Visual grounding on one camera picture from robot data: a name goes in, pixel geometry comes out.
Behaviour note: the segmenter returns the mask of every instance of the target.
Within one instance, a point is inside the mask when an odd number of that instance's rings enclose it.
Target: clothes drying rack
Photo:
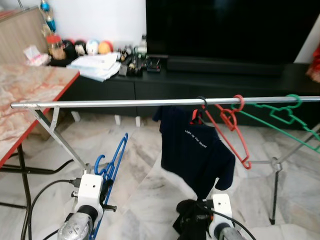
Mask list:
[[[320,96],[300,96],[302,102],[320,102]],[[239,98],[206,98],[206,104],[239,104]],[[298,100],[293,96],[273,96],[273,97],[245,97],[244,103],[271,104],[271,103],[296,103]],[[107,108],[107,107],[145,107],[145,106],[173,106],[173,105],[203,105],[204,100],[194,99],[159,99],[159,100],[104,100],[104,101],[50,101],[50,102],[15,102],[11,104],[13,109],[24,108],[29,109],[39,123],[48,131],[48,133],[68,152],[72,159],[77,162],[85,172],[91,171],[91,166],[85,164],[77,153],[71,148],[65,139],[57,132],[56,125],[60,108]],[[41,109],[53,108],[53,118],[50,122]],[[320,123],[313,129],[317,134],[320,132]],[[310,141],[314,135],[308,132],[302,141]],[[271,164],[274,171],[273,197],[271,200],[271,208],[269,220],[272,225],[275,224],[276,206],[278,195],[279,173],[283,169],[282,163],[286,161],[292,154],[303,146],[298,142],[290,148],[280,158],[273,157],[270,161],[251,161],[253,164]]]

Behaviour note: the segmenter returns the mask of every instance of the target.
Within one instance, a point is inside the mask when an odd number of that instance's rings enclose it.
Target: black screen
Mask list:
[[[146,0],[148,54],[292,63],[320,0]]]

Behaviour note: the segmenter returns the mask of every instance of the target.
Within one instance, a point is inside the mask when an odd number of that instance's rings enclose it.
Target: dark blue shirt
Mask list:
[[[215,185],[226,190],[233,181],[235,156],[221,142],[214,127],[190,124],[192,112],[175,106],[161,106],[153,117],[161,120],[161,166],[180,177],[205,199]]]

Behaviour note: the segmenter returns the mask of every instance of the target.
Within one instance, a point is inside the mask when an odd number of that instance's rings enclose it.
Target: sleeve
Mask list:
[[[152,120],[158,122],[161,120],[160,124],[160,133],[164,133],[164,131],[169,127],[173,117],[173,106],[160,106],[156,113],[153,115]]]
[[[229,161],[225,166],[224,170],[218,176],[219,181],[216,183],[215,188],[218,190],[226,190],[228,189],[234,179],[234,170],[236,164],[236,157],[235,155],[230,155]]]

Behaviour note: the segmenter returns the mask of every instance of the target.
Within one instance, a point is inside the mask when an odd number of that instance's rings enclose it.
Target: green hanger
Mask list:
[[[299,97],[298,95],[296,95],[296,94],[289,94],[289,95],[287,95],[287,97],[294,97],[294,98],[296,98],[297,101],[298,101],[297,104],[296,104],[296,105],[293,105],[293,106],[290,106],[290,105],[289,105],[289,106],[284,106],[284,107],[279,107],[279,108],[278,108],[278,107],[274,107],[274,106],[270,106],[270,105],[267,105],[267,104],[258,104],[258,103],[246,103],[246,105],[253,105],[253,106],[255,106],[255,107],[257,107],[257,108],[260,108],[260,109],[262,109],[262,108],[270,109],[270,113],[269,113],[269,116],[270,116],[270,117],[272,117],[272,118],[274,118],[274,119],[277,119],[277,120],[279,120],[279,121],[281,121],[281,122],[283,122],[283,123],[285,123],[285,124],[287,124],[287,125],[291,125],[291,124],[293,124],[294,122],[298,122],[298,123],[300,123],[300,124],[302,125],[302,128],[303,128],[305,131],[307,131],[307,132],[309,132],[309,133],[312,133],[312,134],[314,135],[314,137],[315,137],[317,140],[320,141],[320,136],[319,136],[315,131],[313,131],[312,129],[308,128],[307,124],[306,124],[304,121],[302,121],[300,118],[296,117],[296,116],[294,115],[293,111],[292,111],[292,109],[296,109],[296,108],[300,107],[300,105],[302,104],[302,100],[300,99],[300,97]],[[285,119],[283,119],[283,118],[278,117],[278,116],[275,115],[276,112],[280,112],[280,111],[287,111],[288,116],[290,117],[290,120],[285,120]],[[307,146],[308,148],[310,148],[310,149],[312,149],[312,150],[314,150],[314,151],[316,151],[317,153],[320,154],[320,145],[319,145],[319,146],[316,146],[316,147],[311,146],[310,144],[308,144],[308,143],[300,140],[299,138],[296,138],[295,136],[291,135],[290,133],[288,133],[288,132],[286,132],[286,131],[284,131],[284,130],[282,130],[282,129],[280,129],[280,128],[278,128],[278,127],[276,127],[276,126],[274,126],[274,125],[272,125],[272,124],[270,124],[270,123],[268,123],[268,122],[266,122],[266,121],[264,121],[264,120],[262,120],[262,119],[260,119],[260,118],[258,118],[258,117],[256,117],[256,116],[253,116],[253,115],[251,115],[251,114],[249,114],[249,113],[247,113],[247,112],[244,112],[244,111],[239,111],[239,113],[242,113],[242,114],[244,114],[244,115],[246,115],[246,116],[248,116],[248,117],[250,117],[250,118],[252,118],[252,119],[254,119],[254,120],[257,120],[257,121],[259,121],[260,123],[263,123],[263,124],[269,126],[270,128],[273,128],[273,129],[275,129],[275,130],[278,130],[279,132],[285,134],[285,135],[288,136],[289,138],[292,138],[292,139],[298,141],[299,143]]]

